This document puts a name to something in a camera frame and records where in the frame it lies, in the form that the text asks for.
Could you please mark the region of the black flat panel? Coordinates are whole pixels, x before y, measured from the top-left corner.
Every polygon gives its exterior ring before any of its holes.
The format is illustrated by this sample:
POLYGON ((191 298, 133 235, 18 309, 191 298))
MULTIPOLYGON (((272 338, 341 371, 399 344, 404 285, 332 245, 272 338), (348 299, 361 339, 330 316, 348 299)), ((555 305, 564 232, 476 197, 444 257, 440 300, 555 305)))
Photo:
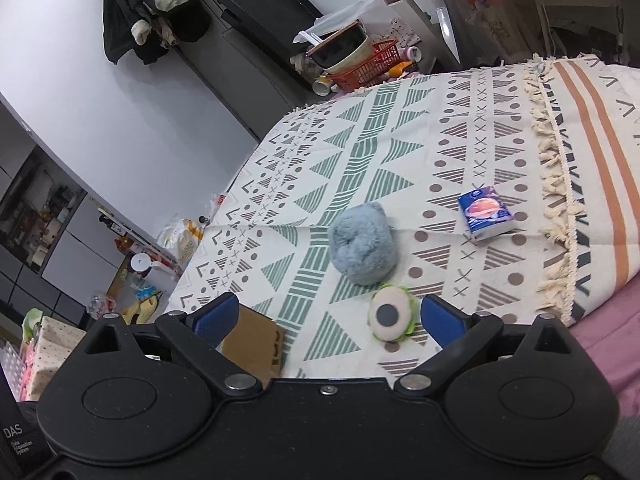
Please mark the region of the black flat panel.
POLYGON ((222 18, 274 60, 288 62, 304 50, 294 38, 322 13, 310 0, 216 0, 222 18))

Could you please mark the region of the grey-blue plush toy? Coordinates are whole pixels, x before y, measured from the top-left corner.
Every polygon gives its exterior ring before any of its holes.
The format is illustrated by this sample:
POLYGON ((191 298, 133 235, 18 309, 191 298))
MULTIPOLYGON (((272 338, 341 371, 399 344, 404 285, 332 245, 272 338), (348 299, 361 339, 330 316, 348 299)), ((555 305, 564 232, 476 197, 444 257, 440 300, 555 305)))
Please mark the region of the grey-blue plush toy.
POLYGON ((343 211, 329 226, 330 259, 352 284, 382 282, 398 263, 384 208, 377 202, 343 211))

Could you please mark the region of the white round kettle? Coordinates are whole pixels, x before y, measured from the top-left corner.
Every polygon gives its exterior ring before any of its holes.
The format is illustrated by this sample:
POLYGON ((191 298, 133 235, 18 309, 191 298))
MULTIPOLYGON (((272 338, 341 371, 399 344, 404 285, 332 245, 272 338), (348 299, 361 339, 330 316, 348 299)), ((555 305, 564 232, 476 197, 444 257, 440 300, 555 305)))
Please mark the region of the white round kettle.
POLYGON ((153 260, 145 252, 135 254, 130 260, 130 269, 141 276, 147 276, 152 269, 153 260))

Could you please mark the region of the pink bed sheet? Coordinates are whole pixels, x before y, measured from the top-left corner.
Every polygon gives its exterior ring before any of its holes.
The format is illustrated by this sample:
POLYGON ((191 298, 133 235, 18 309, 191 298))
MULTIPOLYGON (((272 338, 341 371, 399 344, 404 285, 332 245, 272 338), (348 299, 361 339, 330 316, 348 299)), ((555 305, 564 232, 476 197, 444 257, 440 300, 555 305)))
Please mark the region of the pink bed sheet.
POLYGON ((570 329, 614 390, 623 416, 639 414, 639 287, 636 275, 570 329))

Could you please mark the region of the dark grey wardrobe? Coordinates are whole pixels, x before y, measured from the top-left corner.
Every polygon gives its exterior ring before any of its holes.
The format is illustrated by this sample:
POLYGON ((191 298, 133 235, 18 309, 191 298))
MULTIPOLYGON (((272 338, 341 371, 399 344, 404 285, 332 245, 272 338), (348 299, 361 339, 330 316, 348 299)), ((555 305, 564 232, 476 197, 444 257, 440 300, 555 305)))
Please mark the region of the dark grey wardrobe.
POLYGON ((217 0, 200 0, 212 18, 207 34, 180 56, 233 116, 262 140, 284 115, 321 99, 292 70, 274 62, 224 20, 217 0))

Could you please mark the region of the blue planet tissue pack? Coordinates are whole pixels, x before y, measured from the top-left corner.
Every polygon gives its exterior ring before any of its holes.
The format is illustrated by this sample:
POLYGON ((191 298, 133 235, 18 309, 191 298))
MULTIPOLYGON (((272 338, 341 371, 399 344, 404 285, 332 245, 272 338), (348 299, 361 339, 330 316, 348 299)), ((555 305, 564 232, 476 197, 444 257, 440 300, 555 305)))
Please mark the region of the blue planet tissue pack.
POLYGON ((458 205, 472 240, 489 240, 514 229, 514 215, 493 186, 460 195, 458 205))

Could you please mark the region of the yellow white plastic bag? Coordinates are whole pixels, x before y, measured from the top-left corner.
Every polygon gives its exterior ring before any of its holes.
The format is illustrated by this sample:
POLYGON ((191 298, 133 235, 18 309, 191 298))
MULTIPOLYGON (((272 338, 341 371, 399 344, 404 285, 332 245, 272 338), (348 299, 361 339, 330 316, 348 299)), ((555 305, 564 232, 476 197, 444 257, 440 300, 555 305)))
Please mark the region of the yellow white plastic bag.
POLYGON ((200 246, 203 235, 204 226, 200 222, 175 216, 160 230, 156 242, 184 269, 200 246))

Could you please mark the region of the brown cardboard box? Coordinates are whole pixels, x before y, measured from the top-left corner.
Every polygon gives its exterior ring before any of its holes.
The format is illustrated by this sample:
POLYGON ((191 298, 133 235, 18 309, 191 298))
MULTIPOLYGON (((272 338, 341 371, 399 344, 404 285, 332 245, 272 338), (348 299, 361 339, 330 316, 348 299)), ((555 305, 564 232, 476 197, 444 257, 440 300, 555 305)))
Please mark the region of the brown cardboard box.
POLYGON ((273 379, 281 377, 284 336, 284 329, 271 318, 240 306, 238 322, 219 351, 267 388, 273 379))

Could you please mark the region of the dotted beige cloth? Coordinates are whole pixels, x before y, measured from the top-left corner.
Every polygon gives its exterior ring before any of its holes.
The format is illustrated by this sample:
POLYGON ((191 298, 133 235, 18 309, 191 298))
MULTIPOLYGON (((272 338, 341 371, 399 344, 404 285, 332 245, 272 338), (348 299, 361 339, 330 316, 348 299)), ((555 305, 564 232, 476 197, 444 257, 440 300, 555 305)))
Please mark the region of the dotted beige cloth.
POLYGON ((30 309, 23 318, 20 356, 24 372, 20 400, 37 402, 54 374, 86 332, 30 309))

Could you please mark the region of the burger plush toy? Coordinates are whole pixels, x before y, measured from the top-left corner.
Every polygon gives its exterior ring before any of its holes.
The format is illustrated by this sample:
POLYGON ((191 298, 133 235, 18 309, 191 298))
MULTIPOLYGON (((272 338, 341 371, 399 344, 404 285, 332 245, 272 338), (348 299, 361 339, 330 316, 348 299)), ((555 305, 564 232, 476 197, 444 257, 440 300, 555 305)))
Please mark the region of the burger plush toy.
POLYGON ((397 342, 410 336, 418 322, 418 300, 405 287, 385 284, 369 304, 368 325, 383 342, 397 342))

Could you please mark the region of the red plastic basket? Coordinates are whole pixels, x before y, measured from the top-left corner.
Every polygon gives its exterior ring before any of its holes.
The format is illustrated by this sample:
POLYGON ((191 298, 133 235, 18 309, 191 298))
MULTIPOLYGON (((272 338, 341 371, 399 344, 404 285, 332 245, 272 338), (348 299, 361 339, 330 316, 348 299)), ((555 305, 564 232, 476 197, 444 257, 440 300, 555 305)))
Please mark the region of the red plastic basket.
POLYGON ((373 45, 374 52, 363 62, 336 74, 329 74, 330 81, 343 91, 369 87, 376 78, 401 62, 397 44, 396 39, 376 42, 373 45))

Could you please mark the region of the hanging dark clothes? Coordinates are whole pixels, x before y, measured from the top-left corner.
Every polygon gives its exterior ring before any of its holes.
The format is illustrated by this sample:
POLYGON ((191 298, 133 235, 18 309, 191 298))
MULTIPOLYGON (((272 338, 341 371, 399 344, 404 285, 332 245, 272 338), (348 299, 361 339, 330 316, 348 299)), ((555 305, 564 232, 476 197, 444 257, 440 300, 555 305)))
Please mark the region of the hanging dark clothes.
POLYGON ((150 65, 179 44, 202 39, 210 24, 200 0, 103 0, 104 53, 116 64, 134 52, 150 65))

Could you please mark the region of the patterned white fringed blanket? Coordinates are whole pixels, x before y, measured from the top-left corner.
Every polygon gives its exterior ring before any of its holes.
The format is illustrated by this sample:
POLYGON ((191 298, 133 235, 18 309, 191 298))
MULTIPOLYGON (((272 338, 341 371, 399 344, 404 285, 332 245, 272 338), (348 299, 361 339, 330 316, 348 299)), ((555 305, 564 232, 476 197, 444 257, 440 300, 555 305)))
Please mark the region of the patterned white fringed blanket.
POLYGON ((330 259, 328 229, 379 203, 390 284, 508 323, 573 324, 639 270, 639 93, 593 55, 412 76, 289 114, 236 177, 172 293, 224 292, 285 331, 288 377, 395 378, 438 349, 372 335, 373 287, 330 259), (493 186, 514 229, 472 240, 458 197, 493 186))

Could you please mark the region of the dark bowl with rim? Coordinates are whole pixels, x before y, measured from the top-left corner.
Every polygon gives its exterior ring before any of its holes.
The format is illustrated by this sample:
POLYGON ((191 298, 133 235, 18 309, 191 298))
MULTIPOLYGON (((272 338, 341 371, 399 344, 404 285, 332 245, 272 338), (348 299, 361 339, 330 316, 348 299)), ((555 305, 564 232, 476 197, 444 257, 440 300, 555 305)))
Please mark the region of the dark bowl with rim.
POLYGON ((373 41, 363 24, 353 21, 312 47, 306 53, 328 74, 344 73, 374 55, 373 41))

